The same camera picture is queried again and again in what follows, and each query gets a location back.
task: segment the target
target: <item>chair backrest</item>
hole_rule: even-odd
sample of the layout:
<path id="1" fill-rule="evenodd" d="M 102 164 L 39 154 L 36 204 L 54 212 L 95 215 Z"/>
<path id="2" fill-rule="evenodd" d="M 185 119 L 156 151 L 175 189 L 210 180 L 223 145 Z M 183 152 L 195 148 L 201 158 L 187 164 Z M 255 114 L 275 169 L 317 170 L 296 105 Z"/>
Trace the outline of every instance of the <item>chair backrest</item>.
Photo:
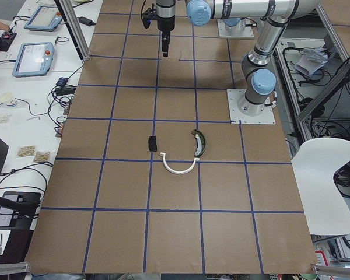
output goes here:
<path id="1" fill-rule="evenodd" d="M 350 233 L 350 210 L 333 182 L 334 173 L 349 161 L 350 142 L 338 138 L 308 140 L 292 159 L 312 235 Z"/>
<path id="2" fill-rule="evenodd" d="M 326 170 L 327 173 L 334 174 L 349 161 L 350 141 L 339 138 L 316 138 L 301 145 L 292 159 L 292 164 L 302 169 Z"/>

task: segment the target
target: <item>metal pole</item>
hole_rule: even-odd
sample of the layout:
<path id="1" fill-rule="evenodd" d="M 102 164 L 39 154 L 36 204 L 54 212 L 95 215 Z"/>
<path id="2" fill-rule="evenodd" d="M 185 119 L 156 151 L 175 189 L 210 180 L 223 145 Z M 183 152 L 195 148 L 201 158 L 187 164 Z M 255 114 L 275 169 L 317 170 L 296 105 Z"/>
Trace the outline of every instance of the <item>metal pole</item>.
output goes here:
<path id="1" fill-rule="evenodd" d="M 350 268 L 347 267 L 326 267 L 324 265 L 315 265 L 315 269 L 316 273 L 320 275 L 350 278 Z"/>
<path id="2" fill-rule="evenodd" d="M 18 264 L 0 264 L 0 275 L 30 272 L 30 269 L 31 264 L 27 261 Z"/>
<path id="3" fill-rule="evenodd" d="M 79 58 L 81 60 L 89 60 L 90 52 L 88 45 L 70 0 L 55 0 L 55 2 L 69 31 Z"/>

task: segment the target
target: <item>blue tape line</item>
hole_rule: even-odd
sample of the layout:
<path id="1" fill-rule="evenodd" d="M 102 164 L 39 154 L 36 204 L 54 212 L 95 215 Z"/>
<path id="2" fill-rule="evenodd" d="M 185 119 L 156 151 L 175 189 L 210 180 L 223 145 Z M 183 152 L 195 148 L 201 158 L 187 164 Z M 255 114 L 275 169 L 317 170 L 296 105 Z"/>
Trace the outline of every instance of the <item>blue tape line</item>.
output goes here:
<path id="1" fill-rule="evenodd" d="M 132 7 L 134 6 L 134 0 L 131 0 L 131 10 L 130 13 L 132 12 Z M 124 40 L 124 44 L 123 44 L 123 50 L 122 50 L 122 56 L 124 55 L 124 51 L 125 51 L 125 46 L 127 43 L 127 33 L 128 33 L 128 28 L 130 26 L 130 20 L 131 20 L 131 15 L 128 18 L 128 24 L 127 24 L 127 30 L 126 30 L 126 36 L 125 36 L 125 40 Z M 121 70 L 122 70 L 122 63 L 120 63 L 120 67 L 119 67 L 119 72 L 118 72 L 118 77 L 117 77 L 117 85 L 119 84 L 119 79 L 120 79 L 120 75 L 121 75 Z M 115 94 L 114 94 L 114 101 L 113 101 L 113 106 L 111 108 L 111 112 L 110 112 L 110 118 L 113 118 L 113 113 L 114 113 L 114 105 L 115 105 L 115 100 L 117 98 L 117 90 L 118 87 L 115 87 Z M 104 155 L 103 155 L 103 160 L 102 160 L 102 164 L 101 164 L 101 169 L 100 169 L 100 175 L 99 175 L 99 181 L 97 183 L 97 189 L 96 189 L 96 194 L 95 194 L 95 199 L 94 199 L 94 208 L 96 209 L 97 206 L 97 199 L 99 197 L 99 191 L 100 191 L 100 184 L 101 184 L 101 179 L 102 179 L 102 174 L 103 174 L 103 169 L 104 169 L 104 163 L 105 163 L 105 157 L 106 157 L 106 151 L 107 151 L 107 147 L 108 147 L 108 142 L 109 142 L 109 135 L 110 135 L 110 129 L 111 129 L 111 120 L 109 121 L 109 126 L 108 126 L 108 130 L 107 130 L 107 135 L 106 135 L 106 142 L 105 142 L 105 147 L 104 147 Z M 89 246 L 90 246 L 90 241 L 91 241 L 91 237 L 92 237 L 92 229 L 93 229 L 93 223 L 94 223 L 94 219 L 95 219 L 95 213 L 96 211 L 93 210 L 92 212 L 92 218 L 91 218 L 91 224 L 90 224 L 90 228 L 89 228 L 89 235 L 88 235 L 88 241 L 87 241 L 87 246 L 86 246 L 86 252 L 85 252 L 85 258 L 84 258 L 84 263 L 83 263 L 83 269 L 82 272 L 84 273 L 86 271 L 86 266 L 87 266 L 87 259 L 88 259 L 88 253 L 89 253 Z"/>
<path id="2" fill-rule="evenodd" d="M 235 80 L 234 80 L 235 77 L 233 76 L 233 66 L 232 66 L 231 50 L 229 47 L 229 39 L 227 39 L 226 41 L 227 41 L 227 50 L 228 50 L 228 57 L 229 57 L 229 66 L 231 68 L 232 84 L 233 84 L 233 88 L 235 89 L 236 85 L 235 85 Z"/>
<path id="3" fill-rule="evenodd" d="M 153 112 L 153 127 L 152 135 L 156 133 L 156 112 L 157 112 L 157 97 L 158 97 L 158 79 L 159 79 L 159 55 L 160 55 L 160 41 L 161 37 L 158 37 L 158 51 L 157 51 L 157 68 L 156 68 L 156 88 L 154 99 L 154 112 Z M 151 203 L 151 188 L 152 188 L 152 171 L 153 171 L 153 153 L 150 153 L 150 166 L 149 166 L 149 182 L 148 182 L 148 197 L 146 201 L 146 219 L 145 219 L 145 237 L 144 237 L 144 260 L 143 260 L 143 272 L 146 272 L 146 259 L 148 252 L 148 227 L 149 227 L 149 208 Z"/>
<path id="4" fill-rule="evenodd" d="M 115 56 L 109 56 L 109 55 L 99 55 L 99 54 L 91 54 L 91 57 L 102 57 L 102 58 L 118 58 L 122 60 L 159 60 L 158 58 L 142 58 L 142 57 L 115 57 Z"/>
<path id="5" fill-rule="evenodd" d="M 259 247 L 257 224 L 256 224 L 256 220 L 255 220 L 256 217 L 254 216 L 253 199 L 251 197 L 250 181 L 249 181 L 249 174 L 248 174 L 248 170 L 247 170 L 245 144 L 244 144 L 244 137 L 243 137 L 243 130 L 242 130 L 241 121 L 240 121 L 240 124 L 239 124 L 239 131 L 240 131 L 241 148 L 242 148 L 242 152 L 243 152 L 243 159 L 244 159 L 244 166 L 245 166 L 246 183 L 247 183 L 247 189 L 248 189 L 248 193 L 249 193 L 250 207 L 251 207 L 251 210 L 252 210 L 251 217 L 253 219 L 254 235 L 255 235 L 255 240 L 256 240 L 255 243 L 257 245 L 257 253 L 258 253 L 258 260 L 259 260 L 259 266 L 260 266 L 261 274 L 263 274 L 264 273 L 263 262 L 262 262 L 262 256 L 261 256 L 261 249 Z"/>
<path id="6" fill-rule="evenodd" d="M 53 211 L 101 211 L 101 212 L 160 212 L 160 213 L 234 213 L 234 214 L 305 214 L 303 211 L 272 211 L 272 210 L 227 210 L 227 209 L 150 209 L 150 208 L 99 208 L 99 207 L 51 207 L 42 206 L 42 210 Z"/>
<path id="7" fill-rule="evenodd" d="M 201 192 L 201 167 L 200 164 L 197 163 L 197 176 L 198 176 L 198 201 L 199 201 L 199 229 L 201 235 L 201 260 L 202 260 L 202 273 L 206 273 L 206 265 L 205 265 L 205 246 L 204 246 L 204 222 L 202 218 L 202 192 Z"/>

